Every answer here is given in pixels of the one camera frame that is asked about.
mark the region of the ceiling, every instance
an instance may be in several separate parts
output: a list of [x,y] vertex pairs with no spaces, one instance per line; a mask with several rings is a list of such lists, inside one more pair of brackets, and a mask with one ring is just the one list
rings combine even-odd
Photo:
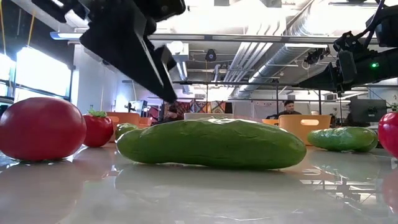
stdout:
[[[12,0],[16,4],[20,5],[24,10],[31,14],[35,14],[38,19],[46,23],[52,29],[59,32],[74,32],[76,28],[86,29],[87,22],[78,18],[74,13],[67,15],[67,23],[60,24],[55,19],[51,18],[48,14],[41,11],[30,0]],[[226,0],[229,1],[230,6],[220,6],[220,2],[224,4],[225,1],[216,0],[185,0],[189,10],[184,12],[180,16],[172,17],[167,21],[158,23],[158,33],[171,33],[171,34],[238,34],[238,35],[282,35],[285,32],[286,27],[290,26],[295,22],[296,16],[299,15],[300,11],[311,2],[311,0],[282,0],[281,8],[266,7],[260,0]],[[346,0],[335,0],[332,2],[345,2]],[[387,0],[386,4],[393,4],[392,0]],[[319,19],[317,22],[320,23],[319,29],[329,29],[334,25],[334,29],[329,30],[328,36],[339,37],[343,32],[351,29],[353,32],[357,32],[363,29],[365,18],[368,18],[368,14],[372,14],[375,8],[368,10],[365,16],[357,17],[356,22],[352,23],[353,20],[350,18],[353,16],[354,8],[340,7],[338,11],[332,11],[329,8],[322,10],[314,9]],[[189,48],[189,59],[185,62],[187,67],[187,79],[188,80],[201,80],[210,81],[213,80],[215,74],[213,72],[217,64],[221,65],[221,68],[232,68],[237,69],[234,65],[234,58],[237,57],[239,49],[244,43],[240,42],[186,42]],[[155,43],[156,45],[166,44],[166,42]],[[267,62],[276,52],[277,48],[275,45],[268,46],[267,51],[263,54],[256,55],[256,47],[253,47],[250,52],[247,50],[246,54],[242,59],[242,69],[246,69],[247,72],[242,76],[241,82],[246,82],[254,74],[254,72]],[[214,62],[206,62],[205,55],[209,49],[213,49],[216,52],[217,59]],[[318,72],[325,69],[325,66],[329,62],[334,62],[336,52],[331,47],[331,55],[323,59],[316,65],[308,67],[303,62],[307,55],[307,50],[311,50],[307,47],[303,50],[303,54],[297,57],[295,60],[286,64],[286,67],[281,67],[280,72],[275,74],[279,77],[281,83],[297,83],[308,77],[316,75]],[[259,56],[257,61],[254,61],[252,65],[245,64],[254,56]],[[226,76],[226,71],[220,72],[220,79],[223,80]],[[180,79],[178,75],[173,75],[174,80]],[[260,90],[266,90],[266,87],[260,87]]]

